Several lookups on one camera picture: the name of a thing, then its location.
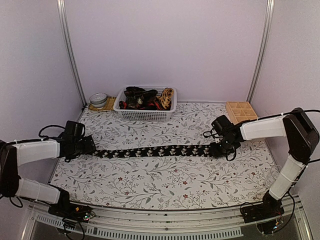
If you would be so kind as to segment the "black white floral tie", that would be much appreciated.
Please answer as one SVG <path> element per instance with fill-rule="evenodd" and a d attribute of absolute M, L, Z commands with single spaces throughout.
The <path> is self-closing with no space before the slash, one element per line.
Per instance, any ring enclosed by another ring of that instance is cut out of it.
<path fill-rule="evenodd" d="M 140 147 L 132 149 L 107 150 L 100 149 L 91 153 L 99 158 L 141 158 L 141 157 L 209 157 L 218 158 L 213 145 L 166 145 L 153 147 Z"/>

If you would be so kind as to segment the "white plastic basket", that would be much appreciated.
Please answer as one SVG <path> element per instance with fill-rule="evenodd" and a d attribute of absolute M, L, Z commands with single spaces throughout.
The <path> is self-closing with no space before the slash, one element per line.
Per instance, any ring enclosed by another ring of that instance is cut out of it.
<path fill-rule="evenodd" d="M 177 90 L 174 87 L 160 87 L 160 86 L 137 86 L 139 88 L 143 88 L 146 91 L 148 90 L 157 90 L 157 96 L 155 101 L 159 102 L 159 98 L 165 88 L 172 88 L 174 90 L 174 94 L 171 100 L 171 107 L 170 110 L 127 110 L 127 109 L 120 109 L 119 108 L 119 102 L 125 101 L 126 96 L 124 94 L 124 91 L 127 87 L 132 86 L 126 86 L 123 87 L 115 100 L 115 103 L 113 105 L 114 111 L 122 117 L 124 120 L 130 120 L 130 121 L 156 121 L 156 122 L 167 122 L 173 115 L 173 113 L 176 111 L 177 108 Z"/>

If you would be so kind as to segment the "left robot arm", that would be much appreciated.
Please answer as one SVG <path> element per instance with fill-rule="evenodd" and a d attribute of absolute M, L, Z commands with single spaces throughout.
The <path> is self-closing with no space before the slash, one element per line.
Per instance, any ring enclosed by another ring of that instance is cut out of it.
<path fill-rule="evenodd" d="M 20 197 L 46 203 L 54 214 L 70 217 L 76 213 L 90 212 L 90 207 L 70 202 L 68 191 L 22 178 L 18 168 L 29 163 L 63 158 L 70 161 L 96 150 L 92 136 L 85 135 L 85 125 L 67 121 L 57 137 L 39 134 L 37 139 L 14 140 L 0 143 L 0 196 Z"/>

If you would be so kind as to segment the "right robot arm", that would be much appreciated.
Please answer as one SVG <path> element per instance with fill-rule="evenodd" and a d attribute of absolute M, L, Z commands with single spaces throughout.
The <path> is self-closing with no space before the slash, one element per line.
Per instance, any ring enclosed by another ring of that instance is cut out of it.
<path fill-rule="evenodd" d="M 309 110 L 300 107 L 290 112 L 232 123 L 225 115 L 212 122 L 212 130 L 203 135 L 213 137 L 207 155 L 233 161 L 241 143 L 255 140 L 282 139 L 286 141 L 287 158 L 260 204 L 245 203 L 240 208 L 246 223 L 280 216 L 284 213 L 282 199 L 289 195 L 311 161 L 320 142 L 320 134 L 308 117 Z"/>

